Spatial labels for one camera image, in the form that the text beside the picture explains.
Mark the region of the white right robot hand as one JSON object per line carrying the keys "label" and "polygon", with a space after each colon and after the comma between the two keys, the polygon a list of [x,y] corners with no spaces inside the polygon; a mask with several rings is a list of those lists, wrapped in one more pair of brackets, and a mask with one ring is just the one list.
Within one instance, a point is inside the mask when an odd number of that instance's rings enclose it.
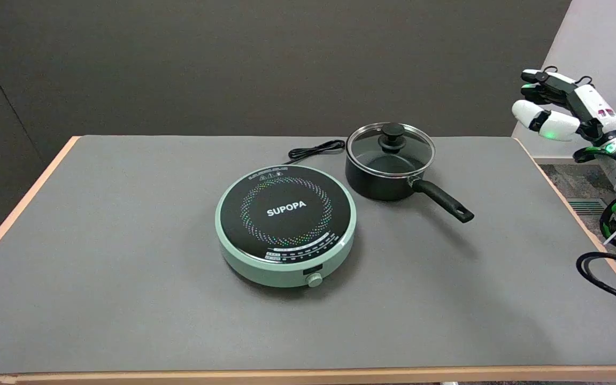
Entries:
{"label": "white right robot hand", "polygon": [[596,144],[616,132],[616,112],[599,94],[592,77],[579,80],[558,73],[555,66],[521,72],[521,100],[511,112],[526,129],[550,141],[569,142],[575,135]]}

